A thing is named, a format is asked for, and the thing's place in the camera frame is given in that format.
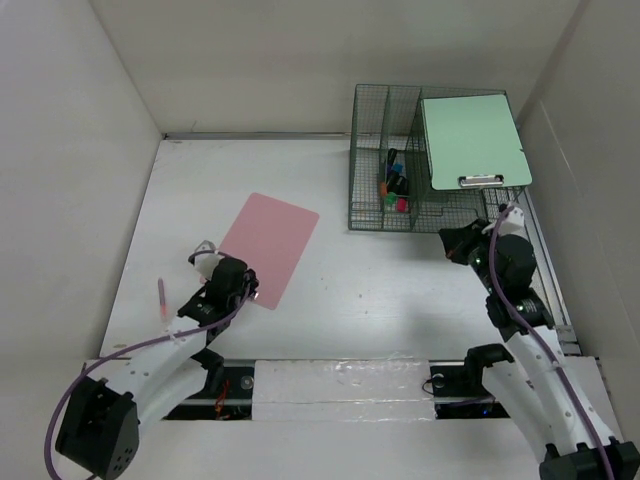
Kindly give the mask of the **pink clipboard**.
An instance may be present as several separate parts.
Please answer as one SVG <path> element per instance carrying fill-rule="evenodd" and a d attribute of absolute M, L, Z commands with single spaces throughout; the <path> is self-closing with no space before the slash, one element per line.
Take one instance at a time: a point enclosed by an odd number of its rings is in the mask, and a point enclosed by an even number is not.
<path fill-rule="evenodd" d="M 318 220 L 316 212 L 269 196 L 248 197 L 220 250 L 255 271 L 258 305 L 277 308 Z"/>

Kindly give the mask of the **pink cap highlighter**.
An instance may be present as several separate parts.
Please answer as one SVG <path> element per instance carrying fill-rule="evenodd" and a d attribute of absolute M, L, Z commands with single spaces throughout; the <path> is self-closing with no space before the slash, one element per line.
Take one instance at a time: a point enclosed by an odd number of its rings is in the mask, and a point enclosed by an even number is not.
<path fill-rule="evenodd" d="M 403 198 L 397 200 L 396 210 L 398 212 L 406 212 L 407 211 L 407 201 Z"/>

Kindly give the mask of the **green cap highlighter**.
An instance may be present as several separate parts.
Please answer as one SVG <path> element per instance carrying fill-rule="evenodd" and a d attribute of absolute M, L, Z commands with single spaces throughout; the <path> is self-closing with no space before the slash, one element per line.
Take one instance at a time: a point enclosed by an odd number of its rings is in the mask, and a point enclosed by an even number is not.
<path fill-rule="evenodd" d="M 385 184 L 384 202 L 386 205 L 391 205 L 398 198 L 406 198 L 409 193 L 409 182 L 404 176 L 397 177 L 393 182 L 387 182 Z"/>

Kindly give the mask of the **orange cap highlighter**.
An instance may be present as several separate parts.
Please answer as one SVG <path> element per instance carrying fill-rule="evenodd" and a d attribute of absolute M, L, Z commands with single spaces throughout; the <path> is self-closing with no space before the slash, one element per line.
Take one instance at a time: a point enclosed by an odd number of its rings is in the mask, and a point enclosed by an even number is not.
<path fill-rule="evenodd" d="M 380 195 L 386 197 L 390 194 L 396 194 L 401 176 L 392 172 L 384 181 L 380 183 Z"/>

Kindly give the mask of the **green clipboard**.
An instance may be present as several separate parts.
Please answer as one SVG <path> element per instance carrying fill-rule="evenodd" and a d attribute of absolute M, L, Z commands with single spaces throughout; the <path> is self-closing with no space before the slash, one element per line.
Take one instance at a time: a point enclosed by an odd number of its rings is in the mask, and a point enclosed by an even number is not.
<path fill-rule="evenodd" d="M 506 94 L 424 99 L 422 115 L 434 190 L 532 183 Z"/>

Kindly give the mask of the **purple cap highlighter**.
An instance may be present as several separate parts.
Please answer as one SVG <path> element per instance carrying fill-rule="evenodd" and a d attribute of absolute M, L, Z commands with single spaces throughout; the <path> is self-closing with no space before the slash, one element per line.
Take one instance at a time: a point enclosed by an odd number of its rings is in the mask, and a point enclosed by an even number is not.
<path fill-rule="evenodd" d="M 395 164 L 395 160 L 397 157 L 398 151 L 394 148 L 388 150 L 387 159 L 386 159 L 386 173 L 389 174 Z"/>

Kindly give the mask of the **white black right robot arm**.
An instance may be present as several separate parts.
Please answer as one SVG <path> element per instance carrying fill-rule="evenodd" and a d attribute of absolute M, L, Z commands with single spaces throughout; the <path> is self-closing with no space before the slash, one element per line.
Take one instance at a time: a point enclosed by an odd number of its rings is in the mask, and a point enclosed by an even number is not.
<path fill-rule="evenodd" d="M 531 243 L 510 223 L 483 219 L 438 235 L 445 255 L 486 288 L 486 311 L 501 340 L 468 350 L 462 381 L 488 392 L 526 439 L 542 479 L 633 479 L 639 450 L 617 439 L 566 362 L 553 319 L 532 288 Z"/>

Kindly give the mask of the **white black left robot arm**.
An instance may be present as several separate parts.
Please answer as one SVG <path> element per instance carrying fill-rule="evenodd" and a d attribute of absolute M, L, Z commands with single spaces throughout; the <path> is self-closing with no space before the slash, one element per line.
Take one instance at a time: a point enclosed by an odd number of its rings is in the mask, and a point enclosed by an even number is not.
<path fill-rule="evenodd" d="M 217 255 L 205 282 L 169 321 L 166 334 L 97 360 L 70 384 L 45 434 L 45 466 L 70 460 L 93 479 L 117 479 L 148 427 L 183 400 L 222 387 L 224 360 L 210 344 L 256 296 L 259 280 L 242 260 Z"/>

